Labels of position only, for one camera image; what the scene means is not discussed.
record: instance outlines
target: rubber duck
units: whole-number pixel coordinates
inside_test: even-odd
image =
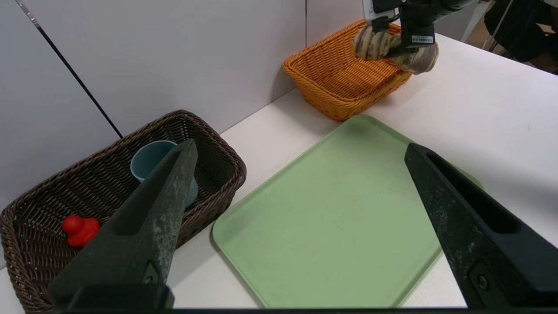
[[[62,222],[62,230],[68,235],[68,244],[76,248],[83,248],[99,232],[99,229],[99,221],[95,218],[71,215]]]

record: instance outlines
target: table surface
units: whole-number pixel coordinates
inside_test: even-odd
[[[437,41],[441,53],[434,70],[411,77],[364,114],[476,176],[496,200],[557,246],[558,77],[440,35]],[[338,125],[294,90],[221,134],[248,169],[233,203]],[[260,306],[210,234],[211,226],[174,255],[167,284],[175,307]],[[444,257],[405,306],[465,306]],[[0,308],[23,313],[6,269],[0,270]]]

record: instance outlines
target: person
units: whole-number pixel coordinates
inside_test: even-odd
[[[496,31],[508,5],[508,12]],[[541,70],[555,73],[558,70],[558,35],[545,34],[537,23],[549,25],[558,32],[558,7],[543,0],[497,0],[484,16],[488,32],[510,55],[519,62],[529,61]]]

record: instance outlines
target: striped glove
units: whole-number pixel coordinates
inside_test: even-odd
[[[390,35],[387,31],[374,33],[372,25],[366,24],[355,37],[354,53],[363,60],[379,60],[401,44],[400,35]],[[417,52],[389,58],[401,70],[420,74],[429,72],[438,58],[438,43],[419,48]]]

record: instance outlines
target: label sticker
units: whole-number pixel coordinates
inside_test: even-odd
[[[434,37],[432,36],[411,36],[411,41],[412,42],[417,42],[420,44],[426,43],[426,44],[433,44],[434,43]]]

